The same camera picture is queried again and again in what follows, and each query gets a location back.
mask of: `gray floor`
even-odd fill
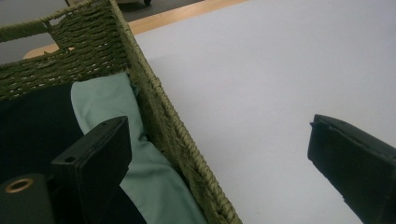
[[[125,20],[134,21],[201,0],[152,0],[150,6],[143,1],[121,4]],[[67,7],[64,0],[0,0],[0,26],[29,21],[47,16]],[[31,36],[15,41],[0,43],[0,64],[16,62],[31,49],[54,43],[50,35]]]

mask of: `black cloth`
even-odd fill
[[[18,175],[50,175],[50,162],[83,136],[75,117],[72,84],[0,102],[0,183]],[[103,223],[146,223],[119,188]]]

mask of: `metal ring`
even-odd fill
[[[31,178],[24,178],[24,179],[16,180],[16,181],[10,183],[6,187],[6,192],[7,193],[17,193],[17,192],[23,191],[24,189],[27,189],[31,185],[33,185],[33,182],[35,182],[35,181]]]

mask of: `white tabletop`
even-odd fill
[[[244,223],[361,223],[306,157],[315,114],[396,147],[396,2],[249,0],[138,35]]]

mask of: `woven basket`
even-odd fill
[[[114,0],[84,1],[46,18],[0,28],[0,42],[48,33],[59,50],[0,65],[0,101],[127,70],[148,139],[173,164],[208,223],[242,223],[154,76]]]

